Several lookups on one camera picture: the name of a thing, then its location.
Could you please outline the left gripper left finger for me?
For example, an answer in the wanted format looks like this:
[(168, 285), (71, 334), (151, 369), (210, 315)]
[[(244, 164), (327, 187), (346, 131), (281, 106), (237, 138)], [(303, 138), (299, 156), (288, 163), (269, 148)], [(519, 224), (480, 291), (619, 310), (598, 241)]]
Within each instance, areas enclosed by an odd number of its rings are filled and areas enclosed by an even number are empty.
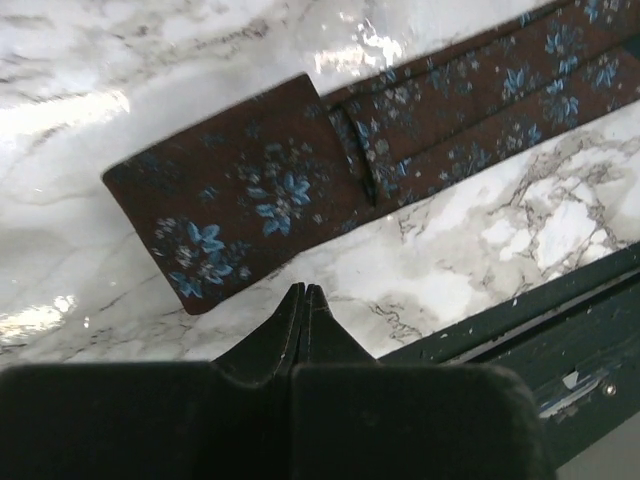
[(31, 364), (1, 374), (5, 479), (284, 479), (305, 287), (216, 360)]

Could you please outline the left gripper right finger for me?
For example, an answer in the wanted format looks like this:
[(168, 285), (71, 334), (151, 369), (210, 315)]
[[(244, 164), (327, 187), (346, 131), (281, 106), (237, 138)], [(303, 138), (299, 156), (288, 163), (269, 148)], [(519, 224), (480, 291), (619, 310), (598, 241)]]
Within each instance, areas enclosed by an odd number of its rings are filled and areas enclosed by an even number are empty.
[(305, 295), (292, 374), (296, 479), (546, 479), (533, 396), (486, 364), (383, 364)]

